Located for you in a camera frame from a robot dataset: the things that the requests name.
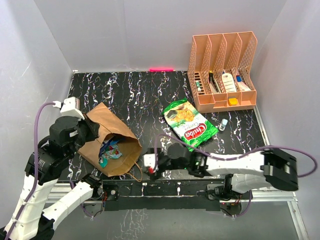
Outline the green Chuba chips bag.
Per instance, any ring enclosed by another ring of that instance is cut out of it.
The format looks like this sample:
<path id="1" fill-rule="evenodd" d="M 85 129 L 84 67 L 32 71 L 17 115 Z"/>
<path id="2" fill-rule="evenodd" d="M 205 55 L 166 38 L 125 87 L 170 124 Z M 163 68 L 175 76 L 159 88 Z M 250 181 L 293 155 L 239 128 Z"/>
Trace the green Chuba chips bag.
<path id="1" fill-rule="evenodd" d="M 183 98 L 171 102 L 164 110 L 167 124 L 186 143 L 190 152 L 218 133 L 218 128 L 207 120 L 197 109 Z"/>

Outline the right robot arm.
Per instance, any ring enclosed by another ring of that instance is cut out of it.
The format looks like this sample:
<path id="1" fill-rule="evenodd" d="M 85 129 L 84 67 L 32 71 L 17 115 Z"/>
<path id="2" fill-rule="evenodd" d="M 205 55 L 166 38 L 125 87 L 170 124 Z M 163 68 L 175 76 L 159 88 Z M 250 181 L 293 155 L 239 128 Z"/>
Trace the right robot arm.
<path id="1" fill-rule="evenodd" d="M 172 144 L 167 152 L 150 148 L 143 155 L 143 165 L 152 180 L 157 180 L 167 170 L 188 171 L 197 178 L 223 177 L 223 184 L 208 187 L 210 199 L 228 201 L 264 187 L 294 192 L 299 188 L 297 159 L 276 148 L 263 147 L 250 153 L 221 155 L 189 151 L 179 143 Z"/>

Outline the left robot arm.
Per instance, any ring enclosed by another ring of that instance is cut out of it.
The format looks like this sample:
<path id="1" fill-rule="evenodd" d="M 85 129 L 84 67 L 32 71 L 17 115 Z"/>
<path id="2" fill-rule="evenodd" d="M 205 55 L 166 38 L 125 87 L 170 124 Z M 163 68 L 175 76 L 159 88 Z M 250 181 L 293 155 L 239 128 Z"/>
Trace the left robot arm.
<path id="1" fill-rule="evenodd" d="M 87 174 L 66 195 L 45 208 L 49 194 L 77 151 L 99 137 L 100 125 L 87 116 L 61 116 L 49 135 L 35 144 L 25 167 L 22 192 L 2 240 L 50 240 L 60 223 L 88 199 L 103 195 L 102 181 Z"/>

